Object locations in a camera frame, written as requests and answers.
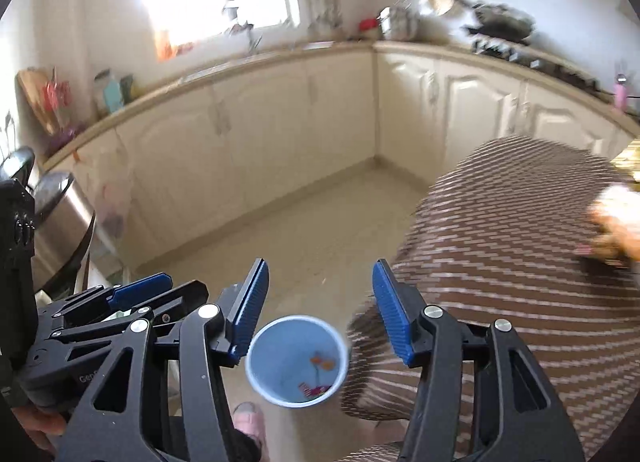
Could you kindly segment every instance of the pink shoe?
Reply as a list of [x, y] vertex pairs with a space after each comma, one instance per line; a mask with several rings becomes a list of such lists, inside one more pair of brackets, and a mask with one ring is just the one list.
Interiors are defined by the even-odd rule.
[[232, 419], [234, 428], [255, 440], [262, 453], [260, 462], [269, 462], [267, 431], [260, 406], [252, 402], [243, 402], [236, 406]]

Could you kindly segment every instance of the trash can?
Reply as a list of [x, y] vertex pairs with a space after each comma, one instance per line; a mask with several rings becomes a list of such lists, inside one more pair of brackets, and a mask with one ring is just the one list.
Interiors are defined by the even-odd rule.
[[349, 353], [340, 333], [311, 316], [287, 316], [254, 337], [246, 375], [254, 390], [284, 408], [307, 408], [330, 398], [347, 375]]

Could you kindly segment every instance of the hand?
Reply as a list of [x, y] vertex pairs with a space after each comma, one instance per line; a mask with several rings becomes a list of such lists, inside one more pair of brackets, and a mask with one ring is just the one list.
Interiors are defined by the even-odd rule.
[[12, 412], [36, 446], [51, 454], [56, 453], [56, 449], [46, 436], [62, 435], [65, 432], [66, 422], [61, 415], [41, 412], [33, 405], [13, 408]]

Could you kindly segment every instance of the bucket rim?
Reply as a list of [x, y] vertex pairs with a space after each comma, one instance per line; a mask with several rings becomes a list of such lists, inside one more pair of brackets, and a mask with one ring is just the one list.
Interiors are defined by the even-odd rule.
[[[277, 397], [273, 397], [273, 395], [271, 395], [270, 392], [267, 392], [263, 385], [260, 384], [251, 369], [251, 362], [253, 357], [252, 354], [254, 352], [255, 344], [257, 343], [258, 339], [260, 339], [260, 336], [262, 336], [262, 334], [264, 334], [268, 329], [287, 321], [306, 321], [318, 325], [320, 328], [323, 328], [324, 331], [329, 334], [329, 336], [332, 337], [338, 347], [338, 355], [340, 357], [338, 365], [340, 368], [338, 370], [338, 375], [335, 378], [334, 384], [331, 385], [331, 388], [329, 388], [329, 390], [325, 394], [313, 400], [308, 400], [307, 402], [289, 402], [288, 400], [281, 400]], [[247, 352], [246, 356], [246, 363], [244, 365], [244, 371], [246, 373], [247, 379], [249, 379], [249, 383], [251, 384], [252, 388], [262, 398], [264, 398], [271, 404], [275, 404], [276, 406], [281, 406], [283, 408], [308, 408], [309, 406], [315, 406], [316, 404], [320, 404], [321, 402], [326, 401], [331, 396], [335, 395], [336, 392], [340, 389], [344, 382], [344, 379], [347, 377], [348, 368], [349, 349], [347, 348], [346, 341], [342, 334], [340, 334], [332, 325], [329, 325], [326, 321], [314, 316], [303, 314], [281, 317], [261, 328], [260, 331], [251, 340], [251, 345], [249, 346], [249, 351]]]

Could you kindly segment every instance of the beige floor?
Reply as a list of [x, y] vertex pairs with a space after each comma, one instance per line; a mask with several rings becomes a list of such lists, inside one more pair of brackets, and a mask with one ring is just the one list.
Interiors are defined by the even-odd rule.
[[[363, 171], [162, 268], [174, 283], [194, 278], [206, 283], [214, 301], [223, 287], [243, 280], [261, 256], [271, 283], [258, 329], [281, 316], [309, 314], [344, 332], [370, 292], [373, 263], [393, 258], [423, 195], [394, 172]], [[373, 423], [341, 414], [336, 398], [285, 410], [252, 390], [244, 365], [224, 376], [232, 408], [245, 400], [263, 407], [273, 462], [329, 462], [387, 441], [380, 429], [373, 431]]]

